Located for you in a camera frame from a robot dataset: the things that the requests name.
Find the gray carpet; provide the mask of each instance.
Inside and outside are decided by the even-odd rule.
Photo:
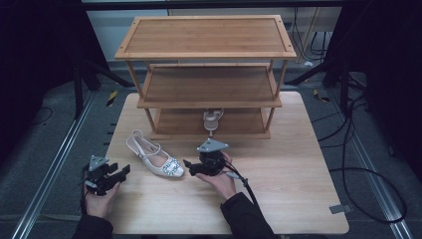
[[[301,71],[288,71],[286,81],[299,76]],[[316,136],[322,138],[335,131],[341,124],[340,114],[334,101],[339,89],[326,90],[321,85],[323,74],[312,77],[297,87],[284,86],[284,91],[301,93],[310,119],[313,122]],[[313,89],[318,89],[320,97],[327,97],[330,102],[316,98]],[[106,106],[109,94],[118,91],[111,107]],[[134,93],[135,89],[125,89],[109,79],[102,78],[102,87],[95,93],[93,106],[84,121],[82,128],[67,156],[67,159],[54,182],[53,188],[41,210],[42,215],[78,216],[80,190],[77,186],[81,168],[91,155],[104,156],[107,143],[110,142],[114,123],[117,123],[125,97]],[[351,90],[350,96],[356,98],[360,92]],[[37,192],[50,164],[58,152],[67,131],[73,123],[75,100],[73,83],[68,83],[50,90],[44,99],[44,107],[53,111],[49,117],[48,109],[41,109],[30,130],[22,137],[11,153],[8,163],[0,172],[0,238],[10,238],[20,216],[25,212]],[[387,176],[399,189],[406,200],[408,215],[405,219],[414,238],[422,238],[422,186],[414,176],[411,168],[400,158],[388,153],[388,143],[384,139],[377,122],[365,106],[357,108],[353,113],[355,134],[358,135],[367,154],[370,156],[378,172]],[[328,168],[341,167],[341,144],[345,129],[337,135],[320,143]],[[360,166],[359,160],[350,142],[347,144],[345,160],[347,166]],[[342,204],[350,204],[345,195],[341,175],[332,175],[335,188]],[[368,184],[367,177],[361,172],[348,172],[346,182],[349,192],[356,202],[371,214],[383,218],[378,201]],[[354,208],[346,214],[350,230],[345,235],[324,235],[328,238],[396,238],[389,225],[381,224]],[[70,238],[75,230],[75,221],[52,220],[40,218],[32,228],[29,238]],[[140,238],[137,235],[115,235],[114,238]],[[190,238],[183,236],[159,236],[158,238]],[[292,235],[292,238],[309,238],[305,235]]]

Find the human hand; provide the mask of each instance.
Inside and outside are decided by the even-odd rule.
[[[222,152],[222,153],[224,157],[226,158],[226,160],[231,163],[232,158],[230,157],[230,155],[227,154],[226,152]],[[224,167],[223,170],[215,176],[209,176],[203,173],[196,173],[195,175],[202,181],[205,181],[211,184],[214,187],[214,189],[217,191],[217,193],[227,200],[236,194],[235,181],[233,177],[230,177],[226,174],[226,171],[228,170],[229,169],[227,167]]]
[[[100,218],[106,218],[109,209],[111,207],[112,200],[120,189],[120,182],[116,183],[115,186],[107,192],[104,196],[98,196],[92,192],[86,191],[85,203],[87,205],[87,214]]]

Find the white high heel shoe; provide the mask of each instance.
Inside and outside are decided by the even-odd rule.
[[[143,138],[143,132],[135,130],[126,140],[127,146],[142,159],[153,173],[167,177],[181,177],[184,173],[180,162],[161,149],[160,144],[152,144]]]

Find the dark floor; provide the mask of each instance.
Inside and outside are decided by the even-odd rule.
[[[286,81],[299,76],[303,71],[288,71]],[[284,86],[283,91],[298,91],[301,93],[310,119],[313,122],[316,136],[322,138],[334,132],[342,124],[342,114],[338,112],[337,98],[339,88],[325,89],[321,80],[323,74],[318,74],[299,86]],[[30,225],[28,238],[70,238],[75,230],[80,191],[78,182],[80,171],[92,154],[105,155],[110,142],[114,123],[117,123],[125,96],[135,92],[135,89],[125,89],[107,78],[102,77],[102,87],[98,92],[85,91],[85,98],[94,96],[86,119],[81,129],[77,131],[75,140],[64,155],[63,164],[56,170],[57,176],[51,180],[51,188],[45,191],[44,200],[39,200],[40,217],[35,224]],[[118,91],[111,107],[106,106],[111,92]],[[350,96],[355,99],[361,92],[350,90]],[[353,138],[348,141],[345,152],[346,166],[363,166],[362,155],[369,157],[373,167],[386,176],[397,187],[407,204],[407,216],[404,222],[389,225],[377,222],[358,210],[346,196],[339,172],[331,174],[335,188],[342,204],[350,204],[352,212],[346,214],[350,230],[345,235],[323,235],[328,238],[422,238],[422,186],[407,163],[399,157],[389,155],[389,145],[378,122],[371,112],[365,110],[365,100],[356,103],[353,111]],[[50,90],[44,98],[34,124],[16,145],[7,163],[0,172],[0,238],[10,238],[17,230],[18,222],[23,218],[31,201],[37,195],[40,185],[44,185],[49,168],[54,163],[59,152],[63,151],[62,142],[67,138],[68,131],[74,122],[75,103],[73,84],[68,83]],[[320,146],[327,167],[341,167],[342,144],[345,128],[335,136],[321,141]],[[376,195],[377,189],[372,181],[376,181],[362,172],[347,172],[346,182],[352,198],[364,210],[376,217],[385,219],[385,214],[402,210],[397,196],[386,191],[392,198],[393,209],[385,209],[381,205],[385,198]],[[304,235],[291,235],[292,238],[310,238]],[[114,238],[140,238],[140,235],[115,235]],[[159,236],[158,238],[188,238],[185,236]]]

